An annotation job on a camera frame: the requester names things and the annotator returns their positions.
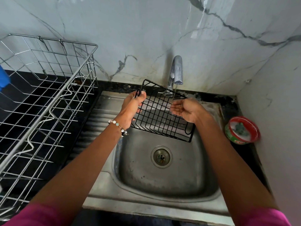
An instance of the sink drain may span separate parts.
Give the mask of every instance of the sink drain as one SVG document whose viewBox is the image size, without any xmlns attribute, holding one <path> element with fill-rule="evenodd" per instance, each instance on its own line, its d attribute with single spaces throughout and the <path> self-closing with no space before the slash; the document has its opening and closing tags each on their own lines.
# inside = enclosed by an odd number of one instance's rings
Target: sink drain
<svg viewBox="0 0 301 226">
<path fill-rule="evenodd" d="M 158 168 L 169 167 L 172 163 L 172 153 L 164 146 L 155 147 L 150 155 L 152 163 Z"/>
</svg>

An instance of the wire dish drying rack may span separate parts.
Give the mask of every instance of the wire dish drying rack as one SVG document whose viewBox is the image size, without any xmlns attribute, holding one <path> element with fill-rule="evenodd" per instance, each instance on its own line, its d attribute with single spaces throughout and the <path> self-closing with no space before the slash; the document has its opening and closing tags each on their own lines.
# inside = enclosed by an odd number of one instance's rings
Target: wire dish drying rack
<svg viewBox="0 0 301 226">
<path fill-rule="evenodd" d="M 143 81 L 135 97 L 141 91 L 146 92 L 147 98 L 142 102 L 139 113 L 135 114 L 136 120 L 131 123 L 131 127 L 191 142 L 195 125 L 169 111 L 173 100 L 186 97 L 147 79 Z"/>
<path fill-rule="evenodd" d="M 0 220 L 7 221 L 63 167 L 101 91 L 96 44 L 9 34 L 0 65 Z"/>
</svg>

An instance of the pink shirt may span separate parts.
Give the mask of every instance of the pink shirt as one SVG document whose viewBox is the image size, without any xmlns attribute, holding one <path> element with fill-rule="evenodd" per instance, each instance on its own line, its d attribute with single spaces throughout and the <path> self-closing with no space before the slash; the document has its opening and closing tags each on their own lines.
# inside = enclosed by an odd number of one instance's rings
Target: pink shirt
<svg viewBox="0 0 301 226">
<path fill-rule="evenodd" d="M 4 224 L 5 226 L 61 226 L 62 218 L 49 206 L 31 204 Z M 285 215 L 276 209 L 256 209 L 243 216 L 241 226 L 291 226 Z"/>
</svg>

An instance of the bracelet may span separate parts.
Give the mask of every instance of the bracelet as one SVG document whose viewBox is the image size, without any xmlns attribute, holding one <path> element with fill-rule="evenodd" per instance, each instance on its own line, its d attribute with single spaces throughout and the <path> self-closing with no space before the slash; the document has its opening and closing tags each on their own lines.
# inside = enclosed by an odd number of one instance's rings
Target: bracelet
<svg viewBox="0 0 301 226">
<path fill-rule="evenodd" d="M 126 130 L 124 130 L 121 126 L 119 126 L 119 124 L 117 123 L 117 121 L 114 121 L 114 120 L 109 120 L 109 124 L 110 123 L 113 123 L 113 124 L 115 124 L 118 128 L 120 128 L 121 129 L 121 137 L 124 137 L 124 136 L 127 136 L 128 134 L 128 132 L 126 131 Z"/>
</svg>

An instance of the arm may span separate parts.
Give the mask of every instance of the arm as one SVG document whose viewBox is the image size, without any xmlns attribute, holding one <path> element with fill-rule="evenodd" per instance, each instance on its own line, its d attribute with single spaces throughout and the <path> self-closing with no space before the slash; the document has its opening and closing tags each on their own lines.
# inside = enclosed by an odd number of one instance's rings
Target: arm
<svg viewBox="0 0 301 226">
<path fill-rule="evenodd" d="M 115 118 L 124 129 L 130 127 L 138 106 L 141 106 L 141 102 L 146 98 L 143 91 L 139 97 L 133 98 L 135 93 L 129 94 L 124 100 L 121 112 Z M 29 204 L 40 203 L 54 207 L 63 217 L 64 225 L 71 224 L 120 137 L 120 129 L 113 123 L 109 124 L 81 154 L 51 179 Z"/>
<path fill-rule="evenodd" d="M 254 208 L 278 209 L 272 195 L 234 150 L 214 118 L 202 105 L 188 98 L 174 101 L 171 111 L 186 121 L 195 123 L 235 225 L 239 225 L 243 214 Z"/>
</svg>

